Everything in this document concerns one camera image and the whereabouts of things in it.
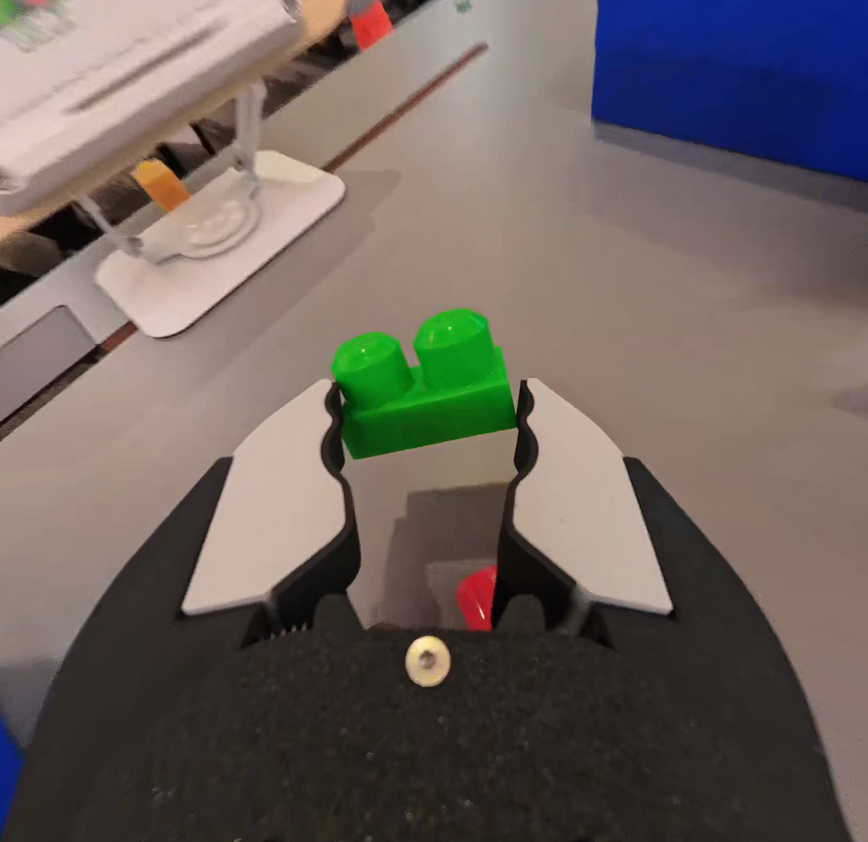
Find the red toy block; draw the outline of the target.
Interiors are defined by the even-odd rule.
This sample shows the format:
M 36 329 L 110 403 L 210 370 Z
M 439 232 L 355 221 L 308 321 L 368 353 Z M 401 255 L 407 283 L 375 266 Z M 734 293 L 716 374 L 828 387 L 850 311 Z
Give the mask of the red toy block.
M 496 565 L 487 565 L 461 578 L 455 598 L 467 630 L 492 631 L 496 572 Z

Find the white document stand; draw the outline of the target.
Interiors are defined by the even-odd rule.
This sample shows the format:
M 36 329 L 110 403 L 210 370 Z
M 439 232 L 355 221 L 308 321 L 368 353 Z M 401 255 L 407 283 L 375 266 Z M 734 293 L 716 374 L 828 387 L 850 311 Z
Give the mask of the white document stand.
M 94 283 L 149 337 L 187 330 L 344 196 L 341 180 L 261 149 L 264 76 L 233 99 L 227 166 L 139 234 L 110 224 L 93 191 L 73 199 L 114 246 L 97 265 Z

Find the orange traffic cone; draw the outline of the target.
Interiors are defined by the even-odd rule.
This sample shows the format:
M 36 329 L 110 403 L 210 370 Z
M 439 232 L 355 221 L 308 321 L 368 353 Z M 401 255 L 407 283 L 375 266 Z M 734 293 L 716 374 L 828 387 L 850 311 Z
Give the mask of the orange traffic cone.
M 360 51 L 364 52 L 394 31 L 381 0 L 348 0 L 347 8 Z

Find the small orange cube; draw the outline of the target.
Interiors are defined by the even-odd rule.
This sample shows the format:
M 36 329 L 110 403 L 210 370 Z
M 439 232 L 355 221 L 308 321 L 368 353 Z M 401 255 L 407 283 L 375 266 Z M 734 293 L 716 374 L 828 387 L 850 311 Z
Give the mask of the small orange cube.
M 131 175 L 151 201 L 166 214 L 191 198 L 182 180 L 170 167 L 157 159 L 139 162 Z

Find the blue plastic bin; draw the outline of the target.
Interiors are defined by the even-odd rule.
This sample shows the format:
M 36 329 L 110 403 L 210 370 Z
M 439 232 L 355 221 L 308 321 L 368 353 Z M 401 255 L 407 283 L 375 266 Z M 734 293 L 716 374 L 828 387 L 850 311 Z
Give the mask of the blue plastic bin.
M 597 0 L 599 122 L 867 178 L 867 0 Z

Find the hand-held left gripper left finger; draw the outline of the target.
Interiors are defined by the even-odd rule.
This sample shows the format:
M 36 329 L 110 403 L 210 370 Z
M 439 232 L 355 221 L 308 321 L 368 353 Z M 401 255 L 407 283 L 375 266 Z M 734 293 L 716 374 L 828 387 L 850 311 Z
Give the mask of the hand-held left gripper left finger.
M 312 618 L 323 597 L 346 592 L 361 551 L 342 425 L 338 385 L 318 381 L 236 448 L 184 615 L 259 605 L 273 618 Z

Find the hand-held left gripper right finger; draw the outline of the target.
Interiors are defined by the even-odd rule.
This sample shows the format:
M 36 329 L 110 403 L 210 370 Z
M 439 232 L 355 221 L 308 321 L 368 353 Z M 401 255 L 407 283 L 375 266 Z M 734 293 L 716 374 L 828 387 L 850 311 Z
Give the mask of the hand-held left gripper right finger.
M 595 605 L 674 610 L 621 449 L 537 378 L 521 382 L 516 475 L 496 552 L 495 616 L 531 595 L 546 618 Z

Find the printed instruction sheet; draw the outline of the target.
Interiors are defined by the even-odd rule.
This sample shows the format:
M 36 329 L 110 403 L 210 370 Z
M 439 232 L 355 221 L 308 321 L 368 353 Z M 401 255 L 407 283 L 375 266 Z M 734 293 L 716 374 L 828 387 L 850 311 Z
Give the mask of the printed instruction sheet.
M 296 37 L 298 0 L 2 0 L 2 195 L 47 194 Z

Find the green double toy block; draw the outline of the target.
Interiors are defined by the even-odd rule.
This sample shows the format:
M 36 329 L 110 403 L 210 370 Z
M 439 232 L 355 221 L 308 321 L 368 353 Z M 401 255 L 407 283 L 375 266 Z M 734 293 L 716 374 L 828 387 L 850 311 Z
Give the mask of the green double toy block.
M 343 440 L 353 459 L 515 428 L 501 348 L 485 316 L 456 308 L 428 318 L 408 364 L 396 337 L 372 331 L 335 351 L 331 374 L 343 396 Z

